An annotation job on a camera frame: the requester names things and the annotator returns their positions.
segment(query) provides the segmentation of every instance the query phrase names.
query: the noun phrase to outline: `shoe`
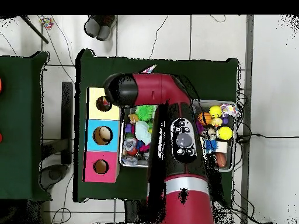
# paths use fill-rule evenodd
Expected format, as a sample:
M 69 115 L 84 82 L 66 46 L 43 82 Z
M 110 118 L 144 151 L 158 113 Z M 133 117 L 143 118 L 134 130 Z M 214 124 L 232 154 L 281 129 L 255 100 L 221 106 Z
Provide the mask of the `shoe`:
M 92 38 L 98 36 L 100 32 L 100 23 L 102 21 L 102 15 L 93 15 L 90 16 L 88 21 L 84 24 L 85 33 Z
M 102 21 L 100 23 L 100 32 L 96 37 L 97 40 L 105 41 L 108 40 L 111 36 L 112 27 L 116 24 L 116 16 L 115 15 L 106 15 L 103 16 Z

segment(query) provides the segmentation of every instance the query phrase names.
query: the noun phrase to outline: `green table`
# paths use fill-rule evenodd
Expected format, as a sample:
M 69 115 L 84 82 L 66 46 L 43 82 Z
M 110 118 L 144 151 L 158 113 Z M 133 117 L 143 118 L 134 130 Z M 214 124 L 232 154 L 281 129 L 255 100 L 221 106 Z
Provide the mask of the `green table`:
M 47 52 L 0 57 L 0 199 L 49 200 L 39 185 L 41 70 Z
M 76 59 L 77 82 L 75 95 L 75 173 L 74 200 L 94 199 L 132 199 L 141 200 L 147 196 L 147 169 L 121 167 L 115 183 L 87 183 L 82 181 L 84 156 L 86 89 L 102 88 L 105 79 L 115 73 L 136 73 L 157 64 L 155 73 L 186 76 L 201 99 L 225 100 L 235 102 L 237 98 L 238 60 L 214 61 L 170 61 L 129 58 L 94 57 L 91 50 L 82 50 Z M 196 94 L 188 89 L 192 97 Z M 232 172 L 222 173 L 224 197 L 230 204 Z

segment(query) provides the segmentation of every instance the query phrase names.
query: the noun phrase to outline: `green spiky ball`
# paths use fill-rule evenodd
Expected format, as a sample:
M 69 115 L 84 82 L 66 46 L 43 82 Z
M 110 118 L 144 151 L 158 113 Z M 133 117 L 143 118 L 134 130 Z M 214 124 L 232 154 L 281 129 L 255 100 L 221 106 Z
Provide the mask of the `green spiky ball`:
M 152 119 L 155 107 L 151 105 L 138 106 L 136 109 L 136 115 L 141 121 L 148 121 Z

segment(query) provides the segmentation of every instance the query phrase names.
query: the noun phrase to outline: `red robot arm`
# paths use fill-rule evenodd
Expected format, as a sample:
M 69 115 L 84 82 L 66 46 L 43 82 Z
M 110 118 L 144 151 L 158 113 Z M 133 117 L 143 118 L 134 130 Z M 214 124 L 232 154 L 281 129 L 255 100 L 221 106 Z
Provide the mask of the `red robot arm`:
M 158 105 L 149 150 L 148 222 L 214 224 L 191 99 L 182 83 L 165 74 L 115 74 L 104 87 L 108 101 L 119 107 Z

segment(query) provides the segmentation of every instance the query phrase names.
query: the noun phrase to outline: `toy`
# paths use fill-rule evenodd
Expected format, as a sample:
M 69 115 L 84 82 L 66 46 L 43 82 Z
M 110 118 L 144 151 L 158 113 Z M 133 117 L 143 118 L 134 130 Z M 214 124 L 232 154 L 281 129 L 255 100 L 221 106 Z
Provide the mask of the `toy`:
M 112 140 L 112 132 L 106 127 L 97 127 L 93 132 L 93 140 L 98 145 L 107 145 Z
M 201 132 L 204 130 L 204 127 L 201 123 L 199 123 L 198 121 L 196 121 L 196 127 L 197 127 L 197 131 L 199 134 L 201 134 Z
M 129 152 L 133 151 L 136 148 L 137 140 L 136 138 L 127 138 L 124 140 L 123 148 Z
M 135 126 L 135 136 L 138 140 L 143 141 L 145 145 L 150 144 L 151 134 L 148 132 L 148 124 L 144 121 L 136 122 Z
M 139 118 L 136 114 L 129 114 L 128 117 L 130 118 L 131 124 L 135 124 L 137 121 L 139 121 Z
M 137 165 L 137 162 L 138 162 L 136 157 L 129 156 L 129 155 L 122 158 L 121 161 L 126 165 Z
M 137 140 L 136 149 L 139 150 L 143 145 L 144 145 L 144 143 L 142 141 Z
M 216 131 L 217 138 L 229 140 L 232 137 L 232 129 L 230 127 L 221 127 Z
M 222 115 L 220 106 L 212 106 L 209 111 L 212 118 L 219 118 Z
M 225 154 L 216 152 L 215 156 L 216 156 L 216 164 L 219 167 L 225 167 L 225 165 L 227 164 L 227 158 L 225 157 Z
M 133 148 L 132 151 L 127 151 L 128 155 L 130 156 L 135 156 L 137 154 L 138 150 L 136 150 L 136 148 Z
M 212 116 L 209 113 L 200 113 L 198 119 L 199 123 L 205 126 L 211 124 Z
M 227 117 L 223 117 L 223 115 L 222 115 L 220 118 L 222 119 L 223 124 L 228 124 L 228 118 Z
M 218 126 L 222 125 L 222 119 L 221 118 L 214 118 L 214 119 L 212 119 L 211 124 L 212 124 L 212 126 L 217 128 Z
M 205 140 L 205 144 L 207 153 L 215 152 L 218 147 L 216 140 Z
M 136 115 L 141 121 L 148 121 L 152 119 L 155 107 L 151 105 L 138 106 L 136 109 Z
M 216 131 L 213 128 L 204 129 L 201 132 L 201 135 L 208 140 L 215 140 L 216 139 Z
M 220 106 L 222 111 L 222 116 L 227 117 L 228 115 L 236 117 L 239 114 L 238 108 L 230 105 L 230 104 L 222 104 Z
M 142 151 L 142 152 L 144 152 L 144 151 L 148 151 L 149 149 L 150 149 L 150 145 L 149 144 L 148 145 L 144 145 L 143 144 L 143 146 L 141 146 L 139 150 Z
M 130 133 L 132 131 L 132 124 L 127 123 L 124 132 Z

